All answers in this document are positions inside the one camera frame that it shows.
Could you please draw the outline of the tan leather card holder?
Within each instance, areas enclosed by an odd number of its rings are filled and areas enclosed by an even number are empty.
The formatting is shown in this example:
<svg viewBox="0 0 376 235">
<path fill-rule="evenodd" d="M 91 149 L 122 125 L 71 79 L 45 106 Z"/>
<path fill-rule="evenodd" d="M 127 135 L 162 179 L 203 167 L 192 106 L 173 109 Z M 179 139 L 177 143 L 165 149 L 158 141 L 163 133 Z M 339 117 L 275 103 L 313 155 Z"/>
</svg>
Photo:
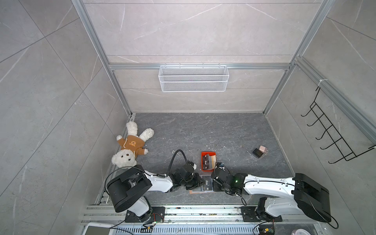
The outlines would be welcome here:
<svg viewBox="0 0 376 235">
<path fill-rule="evenodd" d="M 201 185 L 200 187 L 195 188 L 193 190 L 190 190 L 190 194 L 203 194 L 203 193 L 213 193 L 213 192 L 214 192 L 214 189 L 213 189 L 212 192 L 204 192 L 203 191 L 203 185 Z"/>
</svg>

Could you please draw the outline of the red plastic tray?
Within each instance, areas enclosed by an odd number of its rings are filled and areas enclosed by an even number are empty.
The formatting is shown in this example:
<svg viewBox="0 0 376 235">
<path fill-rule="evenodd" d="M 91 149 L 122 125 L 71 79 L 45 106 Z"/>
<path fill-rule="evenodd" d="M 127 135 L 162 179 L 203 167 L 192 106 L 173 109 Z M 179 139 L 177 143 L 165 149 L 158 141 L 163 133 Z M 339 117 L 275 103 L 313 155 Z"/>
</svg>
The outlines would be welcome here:
<svg viewBox="0 0 376 235">
<path fill-rule="evenodd" d="M 216 153 L 210 151 L 201 152 L 201 164 L 204 172 L 211 172 L 216 165 Z"/>
</svg>

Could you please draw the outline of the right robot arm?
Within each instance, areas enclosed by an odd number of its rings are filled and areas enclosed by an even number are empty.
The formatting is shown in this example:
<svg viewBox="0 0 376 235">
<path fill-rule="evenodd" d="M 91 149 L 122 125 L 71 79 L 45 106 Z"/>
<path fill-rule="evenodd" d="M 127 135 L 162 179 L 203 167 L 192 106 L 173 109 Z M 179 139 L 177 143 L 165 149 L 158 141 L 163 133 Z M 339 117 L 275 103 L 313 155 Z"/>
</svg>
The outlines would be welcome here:
<svg viewBox="0 0 376 235">
<path fill-rule="evenodd" d="M 230 171 L 218 163 L 211 174 L 217 191 L 232 196 L 260 195 L 255 209 L 259 220 L 283 215 L 305 215 L 315 221 L 332 221 L 329 191 L 302 173 L 288 178 L 265 178 Z"/>
</svg>

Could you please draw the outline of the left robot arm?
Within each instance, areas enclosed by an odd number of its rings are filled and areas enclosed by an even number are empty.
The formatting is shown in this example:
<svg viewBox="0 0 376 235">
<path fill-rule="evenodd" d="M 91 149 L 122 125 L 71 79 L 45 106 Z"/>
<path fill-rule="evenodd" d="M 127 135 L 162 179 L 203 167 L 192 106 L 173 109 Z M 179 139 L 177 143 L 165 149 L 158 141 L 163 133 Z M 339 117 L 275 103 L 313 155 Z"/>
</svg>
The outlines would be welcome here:
<svg viewBox="0 0 376 235">
<path fill-rule="evenodd" d="M 180 187 L 190 191 L 205 184 L 205 180 L 195 172 L 196 164 L 190 161 L 176 171 L 163 175 L 146 171 L 141 165 L 126 166 L 124 169 L 126 171 L 119 176 L 105 181 L 105 190 L 116 212 L 130 210 L 139 217 L 151 211 L 144 197 L 146 192 L 171 193 Z"/>
</svg>

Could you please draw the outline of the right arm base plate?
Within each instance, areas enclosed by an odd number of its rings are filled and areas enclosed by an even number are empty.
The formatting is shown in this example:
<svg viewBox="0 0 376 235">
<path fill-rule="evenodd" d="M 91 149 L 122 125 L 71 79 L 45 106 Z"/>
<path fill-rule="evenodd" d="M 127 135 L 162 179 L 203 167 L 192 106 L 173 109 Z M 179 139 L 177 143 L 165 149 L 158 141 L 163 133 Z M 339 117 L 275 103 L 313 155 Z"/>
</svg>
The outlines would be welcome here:
<svg viewBox="0 0 376 235">
<path fill-rule="evenodd" d="M 259 210 L 257 207 L 254 206 L 247 206 L 241 207 L 241 215 L 244 222 L 259 222 L 259 221 L 267 221 L 267 222 L 282 222 L 283 219 L 281 216 L 274 217 L 266 213 L 265 211 Z"/>
</svg>

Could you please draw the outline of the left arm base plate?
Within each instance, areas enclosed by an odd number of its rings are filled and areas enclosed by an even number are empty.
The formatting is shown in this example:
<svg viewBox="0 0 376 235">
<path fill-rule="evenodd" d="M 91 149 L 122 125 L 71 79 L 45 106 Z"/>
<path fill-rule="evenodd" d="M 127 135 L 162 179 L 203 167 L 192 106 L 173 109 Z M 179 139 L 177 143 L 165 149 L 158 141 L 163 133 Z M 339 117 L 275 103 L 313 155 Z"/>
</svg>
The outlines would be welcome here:
<svg viewBox="0 0 376 235">
<path fill-rule="evenodd" d="M 136 216 L 133 212 L 128 211 L 125 223 L 146 223 L 163 222 L 165 216 L 165 207 L 152 207 L 146 214 Z"/>
</svg>

